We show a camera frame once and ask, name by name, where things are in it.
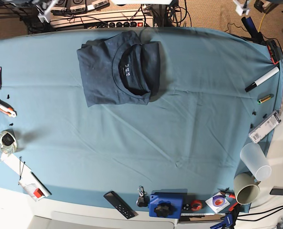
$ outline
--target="folded t-shirt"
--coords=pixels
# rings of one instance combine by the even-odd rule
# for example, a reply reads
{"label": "folded t-shirt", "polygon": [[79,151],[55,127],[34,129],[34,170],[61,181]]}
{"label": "folded t-shirt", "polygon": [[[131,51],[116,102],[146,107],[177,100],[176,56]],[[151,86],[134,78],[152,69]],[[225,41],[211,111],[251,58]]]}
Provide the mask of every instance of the folded t-shirt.
{"label": "folded t-shirt", "polygon": [[133,31],[77,50],[88,107],[148,104],[160,85],[159,44],[142,44]]}

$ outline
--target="remote control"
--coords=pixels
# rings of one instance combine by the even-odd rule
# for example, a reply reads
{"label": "remote control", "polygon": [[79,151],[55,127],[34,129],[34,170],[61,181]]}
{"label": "remote control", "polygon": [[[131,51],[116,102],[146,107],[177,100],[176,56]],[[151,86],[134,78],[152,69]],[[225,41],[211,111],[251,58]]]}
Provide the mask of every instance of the remote control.
{"label": "remote control", "polygon": [[114,191],[104,194],[103,197],[105,197],[126,219],[131,219],[135,216],[132,209]]}

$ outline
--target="white cup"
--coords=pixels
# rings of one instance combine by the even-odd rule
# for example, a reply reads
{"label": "white cup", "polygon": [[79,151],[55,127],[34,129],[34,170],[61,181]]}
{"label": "white cup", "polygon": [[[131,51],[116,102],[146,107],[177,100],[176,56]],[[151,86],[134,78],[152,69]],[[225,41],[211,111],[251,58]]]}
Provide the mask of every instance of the white cup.
{"label": "white cup", "polygon": [[241,160],[258,181],[266,180],[272,173],[260,145],[255,143],[246,144],[240,153]]}
{"label": "white cup", "polygon": [[258,184],[246,173],[241,173],[233,180],[233,189],[239,204],[252,203],[260,193]]}

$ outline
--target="blue tablecloth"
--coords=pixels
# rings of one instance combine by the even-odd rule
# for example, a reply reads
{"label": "blue tablecloth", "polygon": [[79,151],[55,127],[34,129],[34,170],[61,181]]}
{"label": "blue tablecloth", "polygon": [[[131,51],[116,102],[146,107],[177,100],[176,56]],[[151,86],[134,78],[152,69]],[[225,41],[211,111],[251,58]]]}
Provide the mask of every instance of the blue tablecloth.
{"label": "blue tablecloth", "polygon": [[[134,210],[147,210],[135,205],[139,185],[204,200],[217,188],[232,189],[250,124],[281,105],[283,70],[246,93],[274,67],[265,46],[202,28],[135,29],[142,41],[160,42],[158,95],[148,105],[88,108],[76,51],[121,31],[0,41],[0,99],[18,114],[0,113],[0,131],[13,123],[16,155],[50,190],[49,198],[77,204],[112,208],[103,194],[114,190]],[[258,105],[268,94],[274,98]],[[271,138],[261,142],[264,152]],[[0,187],[22,192],[18,179],[0,163]]]}

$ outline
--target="roll of tape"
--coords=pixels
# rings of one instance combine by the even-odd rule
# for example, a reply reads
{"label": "roll of tape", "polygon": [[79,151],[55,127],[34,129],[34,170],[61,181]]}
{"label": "roll of tape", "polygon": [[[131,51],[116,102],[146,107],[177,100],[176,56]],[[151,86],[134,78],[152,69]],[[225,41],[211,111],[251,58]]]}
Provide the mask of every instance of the roll of tape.
{"label": "roll of tape", "polygon": [[214,197],[212,198],[212,204],[213,204],[215,207],[223,206],[223,205],[225,204],[225,197],[222,196],[222,195],[214,196]]}
{"label": "roll of tape", "polygon": [[198,211],[203,208],[203,204],[201,201],[195,199],[193,202],[191,202],[191,210],[192,211]]}

